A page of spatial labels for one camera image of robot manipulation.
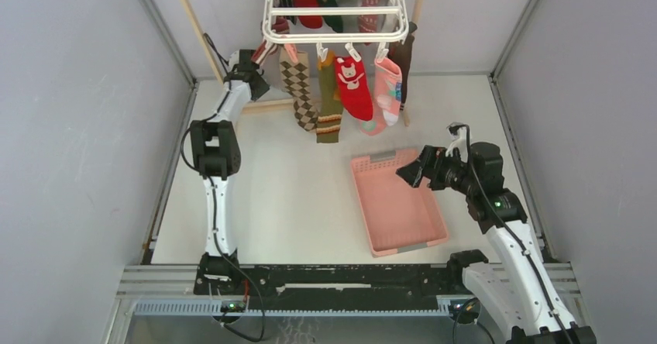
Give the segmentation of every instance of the red sock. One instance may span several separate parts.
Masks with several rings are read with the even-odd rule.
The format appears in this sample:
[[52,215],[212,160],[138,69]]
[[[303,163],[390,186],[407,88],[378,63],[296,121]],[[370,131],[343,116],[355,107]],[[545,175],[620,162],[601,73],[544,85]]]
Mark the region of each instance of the red sock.
[[[361,0],[362,7],[373,7],[379,5],[379,0]],[[375,33],[379,26],[378,15],[360,15],[358,16],[358,28],[361,33]]]
[[340,98],[347,112],[361,121],[371,120],[374,108],[363,62],[356,61],[351,56],[336,57],[335,80],[340,87]]
[[[317,0],[292,0],[294,7],[319,7]],[[299,16],[301,24],[309,29],[319,29],[324,25],[321,16]]]

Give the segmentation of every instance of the striped sock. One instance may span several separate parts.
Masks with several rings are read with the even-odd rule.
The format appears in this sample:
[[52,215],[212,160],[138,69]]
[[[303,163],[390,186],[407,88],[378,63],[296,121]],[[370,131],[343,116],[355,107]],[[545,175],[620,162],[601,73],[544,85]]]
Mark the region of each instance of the striped sock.
[[339,88],[335,81],[335,54],[329,50],[326,60],[317,61],[319,89],[322,93],[322,110],[317,118],[317,142],[337,143],[342,121],[342,103]]

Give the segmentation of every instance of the white table surface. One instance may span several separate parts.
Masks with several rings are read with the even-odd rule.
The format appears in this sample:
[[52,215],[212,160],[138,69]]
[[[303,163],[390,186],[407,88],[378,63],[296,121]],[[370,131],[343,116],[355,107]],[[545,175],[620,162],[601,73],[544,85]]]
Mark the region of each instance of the white table surface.
[[[468,215],[465,197],[451,190],[435,192],[450,234],[447,243],[372,256],[350,160],[405,147],[447,146],[446,126],[451,122],[468,123],[473,142],[500,146],[505,186],[527,208],[487,78],[416,76],[408,89],[409,127],[400,120],[370,137],[345,112],[337,144],[317,144],[314,134],[296,124],[292,110],[240,117],[237,134],[243,163],[235,176],[231,219],[236,223],[240,263],[445,263],[451,253],[475,248],[491,262],[499,261]],[[220,91],[217,81],[202,81],[192,119],[209,115]],[[198,263],[205,249],[205,206],[201,178],[180,160],[152,263]]]

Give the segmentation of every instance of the gray wall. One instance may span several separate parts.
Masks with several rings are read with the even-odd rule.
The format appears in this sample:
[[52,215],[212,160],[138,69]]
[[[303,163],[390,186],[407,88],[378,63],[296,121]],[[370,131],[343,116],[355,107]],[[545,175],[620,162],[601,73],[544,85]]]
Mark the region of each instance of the gray wall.
[[188,89],[138,0],[0,0],[0,341],[99,342]]
[[654,342],[657,0],[543,0],[500,80],[602,343]]

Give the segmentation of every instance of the green sock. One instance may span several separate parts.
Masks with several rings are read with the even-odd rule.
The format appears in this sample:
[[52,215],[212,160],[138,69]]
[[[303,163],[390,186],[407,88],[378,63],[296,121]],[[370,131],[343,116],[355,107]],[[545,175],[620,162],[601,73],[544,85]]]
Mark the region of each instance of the green sock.
[[[337,7],[338,1],[336,0],[317,0],[320,7]],[[326,25],[330,26],[336,33],[344,33],[344,25],[342,24],[342,16],[327,15],[322,16]]]
[[340,89],[335,82],[334,58],[335,54],[329,50],[326,60],[318,59],[317,62],[319,89],[322,93],[322,110],[317,118],[318,143],[337,143],[340,134],[343,107],[339,97],[336,97]]

